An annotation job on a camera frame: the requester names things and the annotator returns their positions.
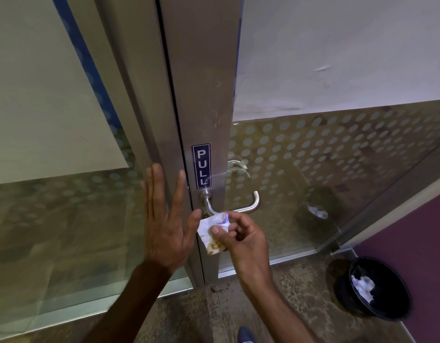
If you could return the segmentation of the person's left hand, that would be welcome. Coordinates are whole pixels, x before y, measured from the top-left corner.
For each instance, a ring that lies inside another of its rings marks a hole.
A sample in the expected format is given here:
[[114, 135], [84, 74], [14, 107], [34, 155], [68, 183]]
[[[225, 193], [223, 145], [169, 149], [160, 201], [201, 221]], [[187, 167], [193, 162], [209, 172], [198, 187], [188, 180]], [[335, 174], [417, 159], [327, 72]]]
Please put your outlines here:
[[148, 223], [144, 229], [144, 260], [152, 260], [174, 268], [182, 267], [192, 252], [194, 243], [184, 243], [183, 202], [186, 190], [186, 174], [179, 170], [176, 188], [172, 195], [171, 207], [166, 210], [166, 218], [162, 225], [153, 225], [152, 213], [152, 166], [148, 167]]

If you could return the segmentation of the person's right hand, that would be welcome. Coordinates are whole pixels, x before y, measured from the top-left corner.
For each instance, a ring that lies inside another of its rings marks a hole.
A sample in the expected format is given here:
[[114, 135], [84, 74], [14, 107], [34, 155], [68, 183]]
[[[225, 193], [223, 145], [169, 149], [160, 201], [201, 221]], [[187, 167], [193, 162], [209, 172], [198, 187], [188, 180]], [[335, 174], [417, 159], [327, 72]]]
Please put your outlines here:
[[268, 244], [262, 229], [245, 213], [228, 211], [229, 218], [238, 225], [237, 244], [226, 248], [231, 256], [234, 270], [239, 278], [271, 277]]

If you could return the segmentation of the stained white tissue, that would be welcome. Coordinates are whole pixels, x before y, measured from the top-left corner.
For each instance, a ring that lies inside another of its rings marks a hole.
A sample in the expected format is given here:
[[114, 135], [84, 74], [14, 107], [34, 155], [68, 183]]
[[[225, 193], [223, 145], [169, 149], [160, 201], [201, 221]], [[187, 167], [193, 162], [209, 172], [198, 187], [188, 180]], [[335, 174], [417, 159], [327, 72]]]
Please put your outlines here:
[[225, 246], [212, 237], [211, 228], [213, 226], [219, 226], [228, 233], [229, 225], [228, 213], [225, 212], [200, 220], [198, 235], [200, 236], [208, 255], [214, 255], [223, 252], [226, 249]]

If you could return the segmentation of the person's left forearm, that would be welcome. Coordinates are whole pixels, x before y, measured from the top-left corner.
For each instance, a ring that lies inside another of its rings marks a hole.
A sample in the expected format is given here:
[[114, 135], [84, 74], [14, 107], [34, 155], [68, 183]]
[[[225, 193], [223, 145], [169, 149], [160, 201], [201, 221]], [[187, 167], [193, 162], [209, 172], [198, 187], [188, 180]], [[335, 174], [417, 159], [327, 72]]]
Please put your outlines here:
[[139, 264], [124, 290], [81, 343], [133, 343], [174, 268], [152, 260]]

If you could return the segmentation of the person's right forearm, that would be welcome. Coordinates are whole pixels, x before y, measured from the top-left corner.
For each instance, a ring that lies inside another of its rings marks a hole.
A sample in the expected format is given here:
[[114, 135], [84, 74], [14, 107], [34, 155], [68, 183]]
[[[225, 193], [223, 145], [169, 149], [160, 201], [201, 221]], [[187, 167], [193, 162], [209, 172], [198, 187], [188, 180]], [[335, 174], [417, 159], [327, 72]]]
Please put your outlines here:
[[278, 291], [271, 277], [240, 278], [241, 287], [275, 343], [321, 343]]

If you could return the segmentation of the blue rectangular door sign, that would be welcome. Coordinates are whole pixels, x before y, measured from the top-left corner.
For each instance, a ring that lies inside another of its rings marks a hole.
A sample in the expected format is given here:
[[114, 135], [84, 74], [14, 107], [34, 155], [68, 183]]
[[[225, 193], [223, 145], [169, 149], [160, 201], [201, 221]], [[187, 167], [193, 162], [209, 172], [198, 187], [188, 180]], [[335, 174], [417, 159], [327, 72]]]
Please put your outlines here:
[[211, 187], [211, 145], [199, 144], [192, 146], [196, 188], [207, 189]]

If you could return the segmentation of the dotted fixed glass panel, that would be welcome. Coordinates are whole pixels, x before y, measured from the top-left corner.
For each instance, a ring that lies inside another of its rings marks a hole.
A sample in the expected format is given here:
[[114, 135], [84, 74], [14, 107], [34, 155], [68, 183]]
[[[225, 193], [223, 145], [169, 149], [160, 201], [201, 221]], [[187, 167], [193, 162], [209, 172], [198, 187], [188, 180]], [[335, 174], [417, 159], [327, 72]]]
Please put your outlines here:
[[0, 0], [0, 340], [122, 291], [143, 178], [67, 0]]

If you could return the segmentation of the person's blue shoe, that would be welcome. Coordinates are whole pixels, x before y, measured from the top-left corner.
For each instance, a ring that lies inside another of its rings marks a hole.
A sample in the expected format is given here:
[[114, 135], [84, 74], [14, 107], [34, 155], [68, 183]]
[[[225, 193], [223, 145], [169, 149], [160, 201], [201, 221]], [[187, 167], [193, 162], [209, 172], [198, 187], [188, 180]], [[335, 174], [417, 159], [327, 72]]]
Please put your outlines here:
[[256, 338], [251, 329], [240, 327], [237, 333], [237, 343], [256, 343]]

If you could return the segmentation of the dotted glass door, metal stile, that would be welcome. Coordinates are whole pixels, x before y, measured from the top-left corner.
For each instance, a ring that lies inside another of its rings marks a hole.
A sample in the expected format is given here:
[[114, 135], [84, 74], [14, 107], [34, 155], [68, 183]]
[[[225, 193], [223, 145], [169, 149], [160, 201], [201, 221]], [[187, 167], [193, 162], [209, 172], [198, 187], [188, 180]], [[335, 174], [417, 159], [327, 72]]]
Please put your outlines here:
[[271, 265], [321, 253], [440, 144], [440, 45], [419, 28], [440, 33], [440, 0], [419, 20], [422, 1], [157, 0], [192, 207], [207, 216], [203, 190], [217, 212], [258, 191]]

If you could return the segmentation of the crumpled white paper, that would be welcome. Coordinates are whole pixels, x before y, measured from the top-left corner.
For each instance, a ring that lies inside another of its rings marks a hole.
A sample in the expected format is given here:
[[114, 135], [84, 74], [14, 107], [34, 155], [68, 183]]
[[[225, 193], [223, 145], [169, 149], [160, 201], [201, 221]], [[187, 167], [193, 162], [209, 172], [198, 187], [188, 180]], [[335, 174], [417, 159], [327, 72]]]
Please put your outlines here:
[[368, 304], [370, 304], [373, 301], [373, 295], [371, 292], [375, 288], [375, 283], [373, 280], [367, 276], [356, 278], [354, 275], [351, 276], [351, 280], [359, 295], [366, 300]]

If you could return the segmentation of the black round waste bin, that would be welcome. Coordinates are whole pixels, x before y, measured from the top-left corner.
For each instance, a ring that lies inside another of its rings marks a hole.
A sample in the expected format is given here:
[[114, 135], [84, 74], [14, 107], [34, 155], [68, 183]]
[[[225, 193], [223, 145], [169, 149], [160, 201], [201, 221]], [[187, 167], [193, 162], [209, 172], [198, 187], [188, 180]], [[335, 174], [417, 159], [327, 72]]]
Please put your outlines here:
[[[406, 318], [412, 309], [411, 294], [402, 278], [387, 264], [373, 257], [331, 262], [327, 273], [333, 278], [333, 293], [339, 305], [355, 316], [377, 317], [391, 322]], [[367, 276], [375, 283], [368, 304], [354, 288], [351, 276]]]

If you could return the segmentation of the metal door frame post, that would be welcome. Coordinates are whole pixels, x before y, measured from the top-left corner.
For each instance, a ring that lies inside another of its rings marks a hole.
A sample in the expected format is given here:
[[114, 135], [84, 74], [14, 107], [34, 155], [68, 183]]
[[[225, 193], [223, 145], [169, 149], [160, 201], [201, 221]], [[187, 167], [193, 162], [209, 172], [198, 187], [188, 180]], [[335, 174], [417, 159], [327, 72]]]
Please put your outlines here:
[[135, 154], [159, 163], [172, 203], [184, 169], [156, 0], [67, 0]]

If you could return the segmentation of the metal glass partition frame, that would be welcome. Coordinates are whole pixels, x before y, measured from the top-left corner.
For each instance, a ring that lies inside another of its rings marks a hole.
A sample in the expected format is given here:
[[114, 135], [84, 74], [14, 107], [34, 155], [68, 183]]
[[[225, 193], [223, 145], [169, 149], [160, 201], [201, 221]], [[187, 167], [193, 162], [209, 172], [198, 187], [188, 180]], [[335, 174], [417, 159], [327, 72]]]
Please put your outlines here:
[[336, 253], [354, 248], [439, 195], [440, 144], [317, 247], [316, 251]]

